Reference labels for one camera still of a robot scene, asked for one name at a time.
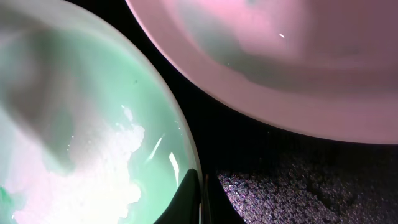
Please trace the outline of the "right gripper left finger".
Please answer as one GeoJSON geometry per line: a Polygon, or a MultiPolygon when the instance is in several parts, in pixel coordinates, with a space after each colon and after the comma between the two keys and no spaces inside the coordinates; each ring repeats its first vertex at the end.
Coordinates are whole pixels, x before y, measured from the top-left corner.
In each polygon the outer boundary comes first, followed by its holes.
{"type": "Polygon", "coordinates": [[[195,169],[189,169],[172,201],[154,224],[199,224],[200,184],[195,169]]]}

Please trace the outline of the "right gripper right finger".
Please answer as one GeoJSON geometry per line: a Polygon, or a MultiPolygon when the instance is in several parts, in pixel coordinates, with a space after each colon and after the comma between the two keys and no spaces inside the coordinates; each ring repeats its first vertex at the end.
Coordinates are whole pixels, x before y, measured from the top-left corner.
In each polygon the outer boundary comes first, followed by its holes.
{"type": "Polygon", "coordinates": [[[204,223],[245,224],[243,218],[233,208],[216,175],[206,175],[203,199],[204,223]]]}

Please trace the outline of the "mint plate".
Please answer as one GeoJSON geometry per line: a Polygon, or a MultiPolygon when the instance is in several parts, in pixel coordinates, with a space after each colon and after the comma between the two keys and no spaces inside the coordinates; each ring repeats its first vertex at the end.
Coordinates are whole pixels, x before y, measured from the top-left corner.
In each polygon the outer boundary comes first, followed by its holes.
{"type": "Polygon", "coordinates": [[[155,223],[192,135],[158,71],[67,1],[1,2],[1,222],[155,223]]]}

